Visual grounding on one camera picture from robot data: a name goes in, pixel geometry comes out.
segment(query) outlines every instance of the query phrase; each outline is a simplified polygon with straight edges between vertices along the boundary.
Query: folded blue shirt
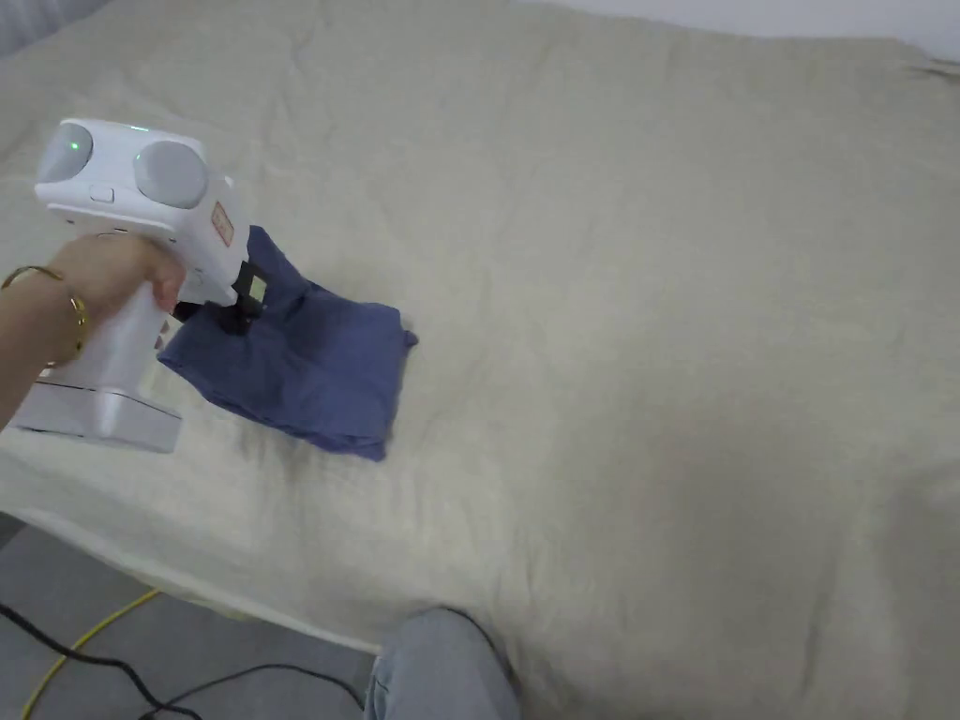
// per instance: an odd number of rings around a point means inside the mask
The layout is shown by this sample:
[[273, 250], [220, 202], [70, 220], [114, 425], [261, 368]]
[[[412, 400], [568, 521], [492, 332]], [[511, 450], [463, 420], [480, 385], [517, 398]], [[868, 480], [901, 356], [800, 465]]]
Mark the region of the folded blue shirt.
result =
[[205, 307], [159, 361], [218, 407], [329, 452], [382, 460], [417, 336], [395, 308], [302, 277], [263, 228], [251, 226], [248, 252], [267, 275], [263, 315], [246, 335], [228, 335]]

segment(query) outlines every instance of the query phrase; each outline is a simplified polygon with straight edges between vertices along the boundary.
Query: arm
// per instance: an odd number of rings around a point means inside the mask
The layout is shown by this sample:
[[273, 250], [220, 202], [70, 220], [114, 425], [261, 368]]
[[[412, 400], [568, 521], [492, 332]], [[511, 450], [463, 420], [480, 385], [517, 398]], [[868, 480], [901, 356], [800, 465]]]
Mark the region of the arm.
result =
[[71, 292], [86, 305], [92, 335], [144, 280], [154, 284], [157, 304], [172, 312], [184, 278], [173, 255], [131, 235], [85, 235], [49, 267], [65, 280], [34, 273], [0, 293], [0, 428], [48, 362], [72, 357], [78, 328]]

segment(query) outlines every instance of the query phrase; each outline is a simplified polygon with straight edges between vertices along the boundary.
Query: gray floor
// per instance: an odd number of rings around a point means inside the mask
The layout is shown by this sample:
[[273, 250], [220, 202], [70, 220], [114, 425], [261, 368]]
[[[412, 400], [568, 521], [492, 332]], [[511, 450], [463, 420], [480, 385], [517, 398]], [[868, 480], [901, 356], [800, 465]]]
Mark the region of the gray floor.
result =
[[[14, 532], [0, 517], [0, 601], [45, 632], [72, 643], [148, 588], [34, 528]], [[362, 689], [373, 658], [259, 621], [231, 620], [171, 597], [158, 597], [118, 620], [85, 650], [126, 660], [161, 698], [263, 662], [289, 662]], [[56, 655], [0, 618], [0, 718], [20, 708]], [[208, 690], [186, 705], [204, 720], [360, 716], [339, 687], [300, 674], [267, 670]], [[111, 668], [68, 662], [34, 718], [135, 720], [147, 709], [129, 681]], [[160, 718], [177, 715], [161, 714]]]

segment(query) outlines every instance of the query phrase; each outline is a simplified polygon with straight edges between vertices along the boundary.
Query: gold bracelet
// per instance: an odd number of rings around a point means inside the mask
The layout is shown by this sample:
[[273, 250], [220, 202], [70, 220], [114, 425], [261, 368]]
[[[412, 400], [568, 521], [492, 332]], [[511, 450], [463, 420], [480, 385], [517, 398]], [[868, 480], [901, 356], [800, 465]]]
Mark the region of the gold bracelet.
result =
[[[56, 270], [44, 268], [40, 265], [25, 265], [22, 268], [17, 268], [7, 276], [7, 279], [3, 281], [3, 285], [0, 285], [0, 290], [6, 290], [12, 285], [14, 280], [30, 270], [51, 277], [54, 280], [64, 282], [63, 274], [58, 273]], [[77, 294], [73, 292], [73, 288], [67, 286], [67, 291], [70, 293], [70, 304], [73, 305], [73, 311], [77, 314], [77, 344], [74, 346], [73, 357], [62, 362], [47, 363], [48, 368], [58, 368], [60, 365], [65, 365], [66, 363], [76, 360], [84, 350], [86, 335], [90, 329], [90, 316], [86, 312], [84, 301], [77, 297]]]

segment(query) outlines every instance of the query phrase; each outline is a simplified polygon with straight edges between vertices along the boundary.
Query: mattress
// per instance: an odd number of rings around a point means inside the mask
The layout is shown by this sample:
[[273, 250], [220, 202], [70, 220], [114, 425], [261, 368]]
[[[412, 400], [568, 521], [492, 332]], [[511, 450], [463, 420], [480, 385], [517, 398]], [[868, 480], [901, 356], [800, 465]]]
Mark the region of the mattress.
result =
[[298, 268], [420, 336], [381, 464], [203, 402], [8, 430], [0, 508], [375, 648], [502, 639], [530, 717], [960, 701], [960, 87], [886, 40], [489, 0], [116, 0], [0, 62], [3, 266], [65, 116], [199, 137]]

